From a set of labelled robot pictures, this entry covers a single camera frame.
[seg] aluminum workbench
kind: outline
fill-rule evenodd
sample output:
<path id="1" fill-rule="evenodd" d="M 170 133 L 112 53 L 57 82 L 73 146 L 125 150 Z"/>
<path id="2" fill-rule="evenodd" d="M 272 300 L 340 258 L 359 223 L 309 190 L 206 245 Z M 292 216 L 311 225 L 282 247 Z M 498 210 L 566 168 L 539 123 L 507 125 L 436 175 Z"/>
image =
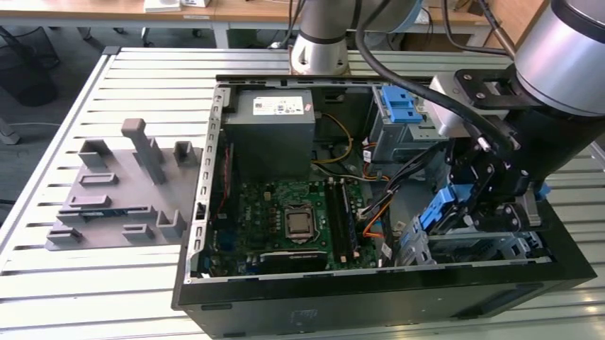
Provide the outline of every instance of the aluminum workbench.
<path id="1" fill-rule="evenodd" d="M 508 63 L 468 54 L 380 52 L 376 56 L 408 76 Z M 352 74 L 372 74 L 356 52 L 349 53 L 349 61 Z M 142 118 L 145 133 L 160 147 L 176 140 L 202 147 L 214 75 L 286 72 L 286 54 L 266 50 L 124 48 L 117 55 L 101 56 L 0 229 L 2 339 L 208 339 L 184 313 L 169 308 L 178 246 L 47 252 L 42 245 L 81 164 L 75 150 L 85 138 L 102 137 L 110 148 L 129 148 L 120 137 L 121 121 Z M 583 150 L 550 176 L 548 200 L 598 278 L 491 319 L 286 339 L 602 339 L 605 173 L 602 158 L 594 154 Z"/>

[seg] cardboard box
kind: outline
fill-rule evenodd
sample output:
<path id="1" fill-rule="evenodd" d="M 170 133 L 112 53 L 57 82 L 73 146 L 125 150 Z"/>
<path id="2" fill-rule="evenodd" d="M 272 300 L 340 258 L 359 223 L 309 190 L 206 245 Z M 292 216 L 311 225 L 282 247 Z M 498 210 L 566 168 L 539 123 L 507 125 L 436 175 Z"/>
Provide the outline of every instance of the cardboard box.
<path id="1" fill-rule="evenodd" d="M 206 7 L 209 0 L 180 0 L 182 6 Z"/>

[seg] table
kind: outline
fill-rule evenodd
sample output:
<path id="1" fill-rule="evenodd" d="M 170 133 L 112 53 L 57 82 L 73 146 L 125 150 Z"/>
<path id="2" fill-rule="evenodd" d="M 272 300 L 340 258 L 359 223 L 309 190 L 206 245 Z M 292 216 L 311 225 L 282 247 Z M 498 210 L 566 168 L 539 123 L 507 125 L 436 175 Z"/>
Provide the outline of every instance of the table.
<path id="1" fill-rule="evenodd" d="M 212 29 L 214 30 L 216 46 L 228 44 L 228 29 L 286 29 L 286 2 L 274 0 L 218 0 L 213 16 Z M 429 8 L 433 21 L 433 33 L 444 34 L 441 10 Z M 489 36 L 491 27 L 481 16 L 469 13 L 449 13 L 451 32 L 453 34 L 468 34 L 468 46 L 483 46 Z M 417 19 L 405 33 L 425 33 L 427 21 Z"/>
<path id="2" fill-rule="evenodd" d="M 180 12 L 142 13 L 144 0 L 0 0 L 2 25 L 74 27 L 208 28 L 216 48 L 228 48 L 228 29 L 286 29 L 286 4 L 272 0 L 212 0 L 209 7 L 182 6 Z M 441 15 L 431 8 L 433 32 L 441 34 Z M 483 46 L 489 26 L 483 17 L 453 12 L 453 34 L 468 34 L 469 46 Z M 415 23 L 409 33 L 425 33 L 427 24 Z"/>
<path id="3" fill-rule="evenodd" d="M 431 76 L 459 68 L 503 68 L 500 57 L 379 52 L 399 74 Z M 349 52 L 351 73 L 373 72 Z M 102 55 L 0 228 L 2 339 L 198 340 L 201 331 L 169 308 L 178 246 L 47 252 L 42 244 L 81 165 L 85 138 L 130 147 L 121 121 L 142 118 L 160 147 L 189 140 L 204 147 L 216 74 L 285 74 L 285 51 L 124 48 Z M 598 278 L 550 293 L 492 319 L 331 331 L 319 339 L 602 339 L 605 321 L 605 173 L 590 150 L 548 177 L 548 200 Z M 288 336 L 286 339 L 304 339 Z"/>

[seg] printed label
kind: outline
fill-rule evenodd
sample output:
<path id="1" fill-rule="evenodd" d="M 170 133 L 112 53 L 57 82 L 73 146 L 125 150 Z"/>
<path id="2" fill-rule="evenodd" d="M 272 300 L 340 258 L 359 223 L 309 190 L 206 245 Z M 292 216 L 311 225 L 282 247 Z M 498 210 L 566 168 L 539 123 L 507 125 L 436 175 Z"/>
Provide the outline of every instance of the printed label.
<path id="1" fill-rule="evenodd" d="M 182 16 L 182 19 L 209 20 L 209 16 Z"/>
<path id="2" fill-rule="evenodd" d="M 253 115 L 303 115 L 301 97 L 256 97 Z"/>
<path id="3" fill-rule="evenodd" d="M 385 245 L 385 243 L 381 243 L 380 251 L 389 260 L 389 257 L 392 256 L 392 249 Z"/>
<path id="4" fill-rule="evenodd" d="M 371 163 L 371 151 L 363 150 L 363 162 Z"/>

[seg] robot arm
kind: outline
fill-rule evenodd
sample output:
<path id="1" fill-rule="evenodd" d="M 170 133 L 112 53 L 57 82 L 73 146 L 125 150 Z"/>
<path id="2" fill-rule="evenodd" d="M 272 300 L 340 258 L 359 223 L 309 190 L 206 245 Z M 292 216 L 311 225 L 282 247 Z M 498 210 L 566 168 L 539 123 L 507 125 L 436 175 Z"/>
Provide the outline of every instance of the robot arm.
<path id="1" fill-rule="evenodd" d="M 544 178 L 605 132 L 605 7 L 595 1 L 551 0 L 506 70 L 439 74 L 425 89 L 393 74 L 363 43 L 365 30 L 389 31 L 400 18 L 415 18 L 417 2 L 348 4 L 307 1 L 292 68 L 301 74 L 341 73 L 344 31 L 356 28 L 360 55 L 373 71 L 424 98 L 435 127 L 449 137 L 449 170 L 445 186 L 419 215 L 423 230 L 548 228 L 536 208 Z"/>
<path id="2" fill-rule="evenodd" d="M 344 34 L 356 29 L 380 0 L 305 0 L 291 65 L 297 74 L 332 75 L 347 71 Z M 367 30 L 401 32 L 412 24 L 420 1 L 391 1 Z"/>

